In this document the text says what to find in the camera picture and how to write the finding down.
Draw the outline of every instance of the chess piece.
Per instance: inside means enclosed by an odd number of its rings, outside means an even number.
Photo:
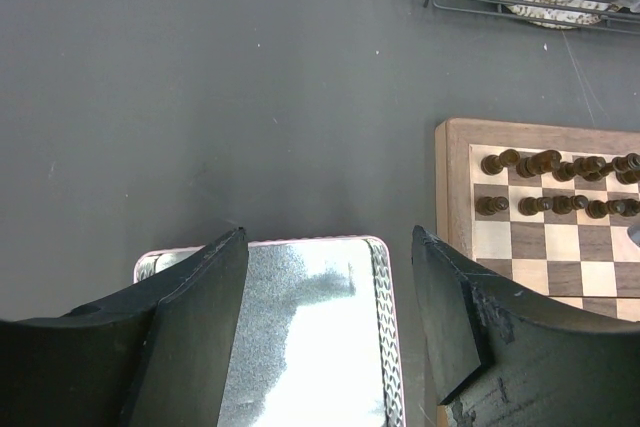
[[[604,160],[604,157],[598,156],[580,157],[573,162],[561,162],[560,168],[553,172],[553,178],[559,182],[566,182],[576,175],[584,177],[600,171],[606,163],[607,161]]]
[[[513,149],[507,149],[500,155],[487,155],[480,163],[480,168],[487,175],[496,175],[505,167],[516,165],[520,160],[520,154]]]
[[[522,215],[536,215],[538,212],[550,210],[553,207],[551,197],[525,197],[518,202],[518,211]]]
[[[588,174],[585,179],[590,181],[598,181],[611,172],[616,172],[616,176],[627,172],[640,171],[640,155],[631,153],[624,157],[614,157],[613,160],[605,164],[598,172]]]
[[[622,174],[617,173],[616,179],[618,179],[618,182],[620,182],[621,184],[625,184],[625,185],[635,184],[638,181],[640,181],[640,171],[630,170]]]
[[[553,172],[560,168],[562,156],[557,150],[545,150],[531,157],[520,159],[516,172],[520,177],[529,178],[545,172]]]
[[[587,215],[592,219],[602,219],[607,214],[622,214],[625,210],[625,205],[622,200],[609,200],[608,202],[602,202],[601,200],[592,200],[587,205]]]
[[[480,215],[493,215],[509,208],[506,197],[480,197],[476,202],[476,212]]]
[[[553,210],[556,214],[564,215],[574,210],[586,209],[589,205],[589,199],[584,195],[572,195],[567,197],[566,195],[558,195],[553,198]]]
[[[640,202],[635,199],[624,199],[623,217],[635,217],[640,214]]]

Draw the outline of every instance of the dark square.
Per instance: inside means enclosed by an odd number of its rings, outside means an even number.
[[[607,192],[608,200],[624,200],[624,199],[634,199],[638,200],[638,194],[633,194],[631,192]],[[637,222],[640,222],[640,216],[635,217],[623,217],[622,215],[610,215],[609,223],[611,225],[616,225],[619,227],[629,227]]]
[[[607,317],[618,317],[616,299],[585,297],[582,299],[582,308],[595,314],[606,315]]]
[[[546,259],[544,224],[533,222],[511,223],[511,258]]]
[[[473,203],[482,197],[506,197],[509,199],[508,185],[475,184],[473,186]],[[480,215],[476,212],[476,220],[495,220],[498,222],[509,221],[509,209],[497,212],[493,215]]]
[[[608,225],[579,225],[580,260],[612,262],[611,229]]]
[[[520,161],[526,157],[531,157],[535,155],[533,152],[520,152]],[[525,187],[542,187],[542,177],[539,175],[535,175],[533,177],[524,178],[518,175],[516,172],[516,168],[509,167],[509,185],[521,185]]]
[[[582,156],[574,155],[573,160],[576,160]],[[589,182],[588,180],[584,180],[579,175],[576,175],[573,178],[573,181],[576,186],[576,190],[607,190],[607,181],[603,178],[597,182]]]
[[[511,267],[511,259],[477,259],[477,263],[493,270],[495,273],[513,280],[513,269]]]
[[[567,197],[571,197],[576,193],[573,190],[564,190],[564,189],[542,189],[542,195],[544,197],[557,197],[559,195],[566,195]],[[568,214],[559,215],[554,213],[552,210],[546,210],[544,212],[544,223],[545,224],[568,224],[568,225],[576,225],[578,223],[578,214],[576,211],[569,212]]]
[[[640,262],[614,262],[618,297],[640,297]]]
[[[582,297],[582,269],[580,262],[547,262],[549,295],[554,297]]]

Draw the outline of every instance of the chess rook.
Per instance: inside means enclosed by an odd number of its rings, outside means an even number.
[[[622,200],[610,200],[608,202],[592,200],[586,208],[587,215],[592,219],[602,219],[608,214],[622,214],[624,211],[625,204]]]
[[[616,176],[625,173],[640,171],[640,155],[631,153],[624,157],[614,157],[613,160],[605,164],[598,172],[588,174],[585,179],[590,181],[600,180],[611,172],[615,172]]]
[[[606,165],[604,157],[591,156],[580,157],[573,162],[561,162],[558,170],[553,172],[553,177],[559,182],[566,182],[576,175],[582,177],[593,172],[598,172]]]
[[[493,215],[509,208],[506,197],[480,197],[476,202],[476,212],[480,215]]]
[[[538,212],[551,210],[553,199],[551,197],[525,197],[518,202],[518,211],[522,215],[536,215]]]
[[[514,149],[507,149],[500,155],[487,155],[480,163],[480,168],[487,175],[496,175],[505,167],[516,165],[520,161],[520,154]]]
[[[635,217],[640,214],[640,202],[635,199],[624,199],[623,217]]]
[[[587,205],[589,205],[589,199],[584,195],[572,195],[571,197],[558,195],[553,198],[551,210],[556,214],[564,215],[574,210],[586,209]]]
[[[557,150],[545,150],[531,157],[520,159],[516,165],[516,172],[520,177],[529,178],[553,172],[560,168],[562,156]]]
[[[635,184],[640,181],[640,171],[630,170],[629,172],[625,172],[623,174],[617,173],[616,179],[618,179],[618,182],[620,182],[621,184]]]

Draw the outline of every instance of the chessboard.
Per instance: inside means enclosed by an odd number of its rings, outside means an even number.
[[[627,233],[640,215],[593,218],[584,209],[523,215],[520,200],[583,195],[589,201],[640,200],[638,183],[615,175],[598,181],[552,173],[523,178],[513,167],[486,174],[489,155],[515,149],[521,158],[554,149],[562,161],[589,156],[611,162],[640,149],[640,133],[609,132],[473,119],[451,119],[436,130],[437,233],[454,248],[519,284],[560,302],[640,321],[640,247]],[[476,211],[480,198],[508,199],[493,215]]]

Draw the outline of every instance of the light square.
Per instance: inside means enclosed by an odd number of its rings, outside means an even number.
[[[640,299],[616,299],[616,304],[619,319],[640,321]]]
[[[613,262],[581,262],[582,292],[585,297],[616,297]]]
[[[630,194],[637,194],[638,184],[621,184],[620,182],[618,182],[618,179],[616,179],[616,173],[612,172],[611,174],[607,175],[607,190],[609,192],[625,192]]]
[[[496,175],[487,175],[482,172],[480,163],[487,155],[500,155],[506,150],[506,147],[498,147],[492,145],[469,145],[469,165],[472,184],[493,184],[493,185],[507,185],[509,183],[509,177],[507,169],[502,169],[502,172]]]
[[[547,260],[580,260],[577,225],[545,224]]]
[[[475,259],[510,259],[511,224],[478,220],[473,224]]]
[[[546,260],[513,259],[513,280],[538,292],[549,295],[549,280]]]
[[[509,186],[509,214],[512,222],[544,223],[544,212],[535,215],[522,215],[518,211],[518,202],[525,197],[542,197],[542,187]]]
[[[558,302],[562,302],[563,304],[570,305],[571,307],[575,307],[577,309],[582,308],[582,299],[580,297],[551,297],[553,300],[557,300]]]
[[[606,202],[609,200],[606,191],[600,190],[576,190],[575,195],[584,195],[589,200],[601,200]],[[603,219],[592,219],[587,215],[585,210],[578,210],[576,212],[578,217],[578,224],[581,225],[609,225],[609,216],[607,215]]]
[[[629,238],[626,227],[611,227],[613,260],[616,262],[640,262],[640,247]]]

